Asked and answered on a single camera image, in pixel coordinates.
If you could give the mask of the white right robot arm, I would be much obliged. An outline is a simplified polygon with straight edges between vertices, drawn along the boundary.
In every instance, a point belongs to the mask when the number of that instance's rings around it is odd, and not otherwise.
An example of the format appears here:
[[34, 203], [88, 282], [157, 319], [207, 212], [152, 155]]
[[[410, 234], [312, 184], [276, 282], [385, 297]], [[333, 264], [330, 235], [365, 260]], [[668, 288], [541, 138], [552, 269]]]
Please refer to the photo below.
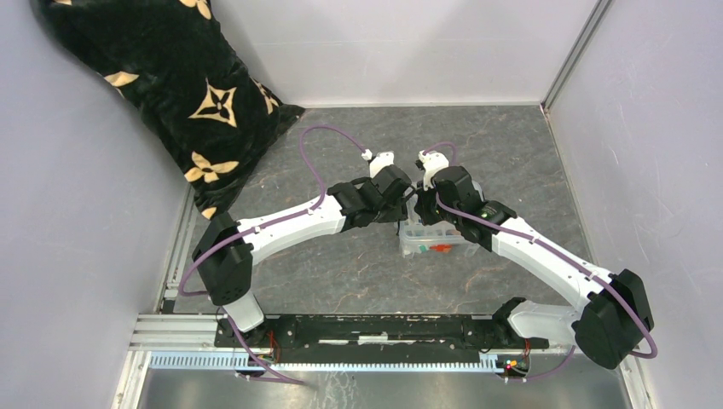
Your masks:
[[500, 346], [513, 348], [525, 338], [569, 344], [606, 369], [628, 356], [657, 357], [651, 307], [635, 272], [614, 274], [553, 243], [514, 210], [484, 199], [462, 166], [425, 170], [417, 194], [423, 224], [452, 224], [467, 242], [516, 263], [568, 303], [510, 300], [492, 325]]

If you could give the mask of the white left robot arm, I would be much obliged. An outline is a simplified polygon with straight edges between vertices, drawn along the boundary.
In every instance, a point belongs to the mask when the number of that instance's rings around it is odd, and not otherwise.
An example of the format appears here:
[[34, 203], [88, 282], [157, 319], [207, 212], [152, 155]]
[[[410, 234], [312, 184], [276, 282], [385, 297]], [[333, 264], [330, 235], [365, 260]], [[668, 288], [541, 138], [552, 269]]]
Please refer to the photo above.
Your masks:
[[211, 302], [224, 310], [247, 347], [268, 336], [265, 315], [253, 295], [252, 270], [262, 260], [307, 240], [406, 219], [409, 176], [391, 164], [375, 176], [340, 182], [320, 203], [310, 201], [271, 215], [236, 221], [224, 213], [206, 229], [192, 255]]

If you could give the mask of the clear plastic storage box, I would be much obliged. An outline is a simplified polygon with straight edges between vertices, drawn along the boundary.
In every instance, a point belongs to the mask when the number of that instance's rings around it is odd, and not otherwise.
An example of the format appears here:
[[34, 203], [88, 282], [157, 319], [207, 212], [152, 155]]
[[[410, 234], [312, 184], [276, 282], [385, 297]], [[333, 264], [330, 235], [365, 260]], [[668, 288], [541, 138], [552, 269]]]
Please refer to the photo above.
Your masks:
[[448, 254], [459, 252], [463, 256], [473, 256], [480, 247], [464, 239], [452, 223], [441, 221], [426, 226], [414, 210], [417, 196], [406, 203], [408, 217], [398, 222], [397, 236], [403, 257], [411, 258], [426, 252]]

